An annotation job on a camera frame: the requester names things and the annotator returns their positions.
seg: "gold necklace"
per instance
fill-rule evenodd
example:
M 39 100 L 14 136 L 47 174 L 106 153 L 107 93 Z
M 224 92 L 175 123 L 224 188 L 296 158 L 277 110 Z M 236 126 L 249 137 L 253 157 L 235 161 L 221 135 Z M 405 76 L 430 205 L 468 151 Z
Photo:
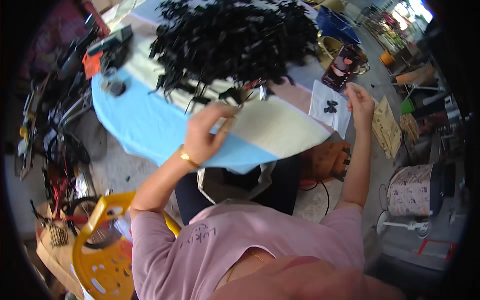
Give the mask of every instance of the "gold necklace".
M 251 255 L 255 256 L 256 258 L 258 258 L 262 263 L 264 264 L 267 264 L 260 256 L 258 256 L 256 253 L 254 253 L 253 251 L 248 251 Z M 235 269 L 235 267 L 237 266 L 237 263 L 235 263 L 231 268 L 230 268 L 230 272 L 228 273 L 228 276 L 227 276 L 227 282 L 230 281 L 230 276 L 232 276 L 232 273 L 233 273 L 233 270 Z

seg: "yellow plastic stool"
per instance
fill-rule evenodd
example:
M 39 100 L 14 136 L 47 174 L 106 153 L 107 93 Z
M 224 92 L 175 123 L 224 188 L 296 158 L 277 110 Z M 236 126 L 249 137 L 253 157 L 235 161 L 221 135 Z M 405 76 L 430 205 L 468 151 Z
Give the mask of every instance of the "yellow plastic stool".
M 134 196 L 135 192 L 129 192 L 101 197 L 73 245 L 73 270 L 84 292 L 95 300 L 132 298 L 132 259 L 125 255 L 125 250 L 131 250 L 131 244 L 126 238 L 121 237 L 114 244 L 99 251 L 83 253 L 82 248 L 100 224 L 125 215 Z M 164 212 L 163 215 L 168 228 L 177 237 L 181 227 L 167 213 Z

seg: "woman's left hand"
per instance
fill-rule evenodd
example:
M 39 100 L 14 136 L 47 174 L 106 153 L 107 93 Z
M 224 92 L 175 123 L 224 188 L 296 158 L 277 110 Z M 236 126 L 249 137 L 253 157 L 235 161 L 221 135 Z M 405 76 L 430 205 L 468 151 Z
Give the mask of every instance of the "woman's left hand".
M 201 165 L 220 150 L 238 111 L 234 106 L 212 103 L 188 120 L 183 148 L 193 163 Z M 210 133 L 220 118 L 227 120 L 216 134 Z

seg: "light blue cloth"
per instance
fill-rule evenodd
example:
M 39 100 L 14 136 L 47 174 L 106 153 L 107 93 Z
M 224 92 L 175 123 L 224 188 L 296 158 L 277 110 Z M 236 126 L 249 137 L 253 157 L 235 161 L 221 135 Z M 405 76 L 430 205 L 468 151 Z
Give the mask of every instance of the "light blue cloth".
M 103 126 L 133 155 L 162 165 L 183 143 L 189 115 L 168 104 L 126 71 L 117 76 L 126 84 L 126 91 L 114 97 L 100 89 L 101 75 L 92 78 L 95 112 Z M 279 158 L 243 139 L 229 134 L 220 151 L 204 167 L 220 167 L 245 174 L 259 164 Z

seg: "phone screen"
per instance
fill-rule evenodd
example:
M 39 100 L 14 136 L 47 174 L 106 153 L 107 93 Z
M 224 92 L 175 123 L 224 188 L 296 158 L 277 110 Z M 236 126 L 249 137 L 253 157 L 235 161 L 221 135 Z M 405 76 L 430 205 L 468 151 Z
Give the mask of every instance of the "phone screen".
M 340 91 L 360 62 L 360 56 L 348 45 L 344 45 L 322 76 L 322 83 L 336 92 Z

